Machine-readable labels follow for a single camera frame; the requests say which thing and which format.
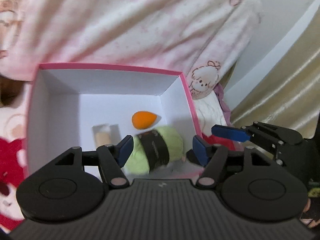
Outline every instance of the light green yarn skein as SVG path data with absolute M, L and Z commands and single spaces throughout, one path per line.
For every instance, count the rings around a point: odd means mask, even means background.
M 164 139 L 168 152 L 169 162 L 180 160 L 183 156 L 183 141 L 181 136 L 170 126 L 156 127 L 155 130 L 160 133 Z M 129 156 L 124 168 L 131 174 L 147 174 L 149 173 L 149 162 L 137 136 L 133 137 L 133 151 Z

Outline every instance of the beige satin fabric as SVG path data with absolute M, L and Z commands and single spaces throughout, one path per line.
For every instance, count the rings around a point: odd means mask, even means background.
M 236 127 L 253 121 L 312 138 L 320 109 L 320 10 L 288 53 L 233 110 Z

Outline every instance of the pink box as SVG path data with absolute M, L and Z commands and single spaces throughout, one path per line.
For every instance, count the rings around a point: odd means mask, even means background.
M 201 135 L 181 72 L 105 64 L 41 64 L 28 113 L 29 174 L 70 147 L 95 150 L 92 133 L 95 125 L 112 127 L 113 144 L 127 134 L 143 132 L 131 123 L 137 111 L 160 116 L 155 126 L 174 127 L 183 138 L 184 152 L 192 148 L 193 136 Z M 177 165 L 174 177 L 202 170 L 188 161 Z M 97 170 L 86 171 L 98 176 Z

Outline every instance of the black paper band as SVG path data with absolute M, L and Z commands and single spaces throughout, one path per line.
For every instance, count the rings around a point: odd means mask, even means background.
M 168 147 L 157 130 L 151 130 L 137 135 L 146 153 L 150 171 L 169 163 Z

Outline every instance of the orange teardrop-shaped object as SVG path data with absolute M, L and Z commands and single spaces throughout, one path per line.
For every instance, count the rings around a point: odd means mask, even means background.
M 139 111 L 132 116 L 131 120 L 136 129 L 143 130 L 149 128 L 156 119 L 156 114 L 147 111 Z

